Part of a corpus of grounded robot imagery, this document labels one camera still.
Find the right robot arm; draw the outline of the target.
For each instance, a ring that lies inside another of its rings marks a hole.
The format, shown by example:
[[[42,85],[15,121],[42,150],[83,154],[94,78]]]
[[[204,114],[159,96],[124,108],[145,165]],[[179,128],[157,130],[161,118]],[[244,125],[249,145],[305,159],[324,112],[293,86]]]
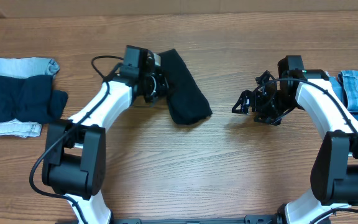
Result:
[[[307,70],[302,57],[287,55],[278,78],[265,71],[257,87],[245,90],[232,108],[255,113],[254,121],[277,126],[298,108],[314,123],[322,144],[310,174],[310,189],[274,215],[247,215],[245,223],[330,223],[337,212],[358,213],[358,120],[335,95],[323,70]]]

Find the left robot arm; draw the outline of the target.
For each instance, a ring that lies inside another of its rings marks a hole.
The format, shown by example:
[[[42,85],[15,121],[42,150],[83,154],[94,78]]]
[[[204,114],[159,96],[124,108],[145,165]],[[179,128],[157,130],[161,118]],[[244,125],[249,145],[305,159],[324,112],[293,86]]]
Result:
[[[30,186],[62,198],[76,223],[113,223],[101,192],[106,175],[106,133],[138,96],[154,103],[168,93],[162,59],[149,49],[128,45],[98,94],[77,114],[49,124],[45,151],[34,164]]]

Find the black polo shirt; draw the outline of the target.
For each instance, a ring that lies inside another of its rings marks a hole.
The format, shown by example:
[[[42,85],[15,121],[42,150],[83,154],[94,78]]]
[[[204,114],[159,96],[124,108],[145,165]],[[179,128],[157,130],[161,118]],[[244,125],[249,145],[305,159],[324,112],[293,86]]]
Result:
[[[167,105],[176,124],[191,125],[212,115],[209,102],[198,88],[186,63],[175,49],[159,54],[161,68],[167,72]]]

